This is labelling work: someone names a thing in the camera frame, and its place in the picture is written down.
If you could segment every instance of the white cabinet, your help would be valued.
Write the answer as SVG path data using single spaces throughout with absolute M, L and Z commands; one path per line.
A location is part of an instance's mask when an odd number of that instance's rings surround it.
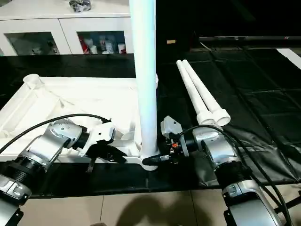
M 84 41 L 93 42 L 86 53 L 118 53 L 118 45 L 133 53 L 128 0 L 91 3 L 82 13 L 68 0 L 13 0 L 0 7 L 3 55 L 83 54 Z
M 0 21 L 0 49 L 5 56 L 49 54 L 51 46 L 59 54 L 71 53 L 58 19 Z
M 98 54 L 108 52 L 106 42 L 111 43 L 114 53 L 119 52 L 118 45 L 122 44 L 125 44 L 127 53 L 134 52 L 129 17 L 68 18 L 60 19 L 60 23 L 72 54 L 84 53 L 82 42 L 91 42 L 90 47 L 95 46 Z

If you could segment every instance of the white plastic pipe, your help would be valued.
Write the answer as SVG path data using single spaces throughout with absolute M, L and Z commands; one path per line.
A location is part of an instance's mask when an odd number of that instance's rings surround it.
M 230 115 L 227 111 L 217 103 L 215 98 L 209 92 L 207 87 L 203 84 L 202 80 L 198 77 L 195 73 L 191 65 L 188 63 L 187 60 L 183 60 L 183 65 L 188 72 L 193 84 L 198 90 L 198 93 L 201 95 L 203 101 L 205 102 L 206 106 L 208 107 L 209 111 L 212 112 L 213 118 L 215 119 L 216 123 L 219 126 L 224 126 L 228 124 L 231 120 Z
M 197 89 L 193 85 L 191 78 L 189 77 L 187 71 L 181 60 L 178 60 L 177 66 L 179 68 L 180 74 L 182 76 L 185 87 L 188 91 L 189 97 L 192 101 L 194 110 L 197 113 L 197 121 L 199 124 L 212 124 L 215 123 L 213 119 L 213 115 L 210 111 L 208 111 L 206 105 L 204 104 L 201 96 L 199 95 Z
M 158 154 L 156 103 L 155 2 L 130 0 L 141 125 L 142 159 Z

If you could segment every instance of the glass cabinet door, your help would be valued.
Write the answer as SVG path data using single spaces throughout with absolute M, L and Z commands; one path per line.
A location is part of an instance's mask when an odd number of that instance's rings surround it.
M 51 32 L 7 33 L 5 36 L 18 56 L 60 54 Z
M 0 48 L 5 56 L 71 53 L 58 19 L 0 21 Z
M 72 54 L 133 53 L 129 17 L 60 19 Z
M 84 54 L 127 53 L 123 31 L 77 32 Z

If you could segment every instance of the black fabric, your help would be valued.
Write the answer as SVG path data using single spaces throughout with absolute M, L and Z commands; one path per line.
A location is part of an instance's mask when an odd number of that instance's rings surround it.
M 196 114 L 177 66 L 187 59 L 219 104 L 231 115 L 224 128 L 238 136 L 277 184 L 301 179 L 301 71 L 276 50 L 213 51 L 157 56 L 158 141 L 160 122 L 170 115 L 184 129 L 197 125 Z M 23 84 L 23 77 L 134 78 L 134 56 L 69 55 L 0 57 L 3 72 L 0 106 Z M 266 180 L 245 156 L 254 174 Z M 218 183 L 201 152 L 179 165 L 153 172 L 135 164 L 55 163 L 34 196 L 66 197 L 216 188 Z

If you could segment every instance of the floor tile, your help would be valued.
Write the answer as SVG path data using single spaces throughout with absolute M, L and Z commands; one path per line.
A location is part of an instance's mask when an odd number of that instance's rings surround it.
M 271 188 L 271 186 L 267 187 L 274 195 L 275 192 L 274 190 Z M 298 191 L 301 191 L 301 185 L 300 184 L 295 184 L 295 185 L 279 185 L 277 186 L 278 190 L 280 191 L 280 193 L 282 194 L 285 202 L 288 202 L 296 197 L 299 196 Z M 272 199 L 266 195 L 266 193 L 264 192 L 265 196 L 267 197 L 268 201 L 270 202 L 270 204 L 272 205 L 273 208 L 276 207 L 276 204 L 272 201 Z M 290 216 L 292 219 L 292 223 L 294 226 L 301 226 L 301 204 L 290 208 L 289 209 L 290 212 Z M 284 216 L 282 214 L 279 214 L 280 219 L 282 221 L 284 221 Z
M 196 226 L 189 191 L 105 196 L 107 226 Z
M 227 206 L 220 189 L 191 191 L 198 226 L 225 226 Z
M 103 196 L 29 200 L 19 226 L 90 226 L 100 220 Z

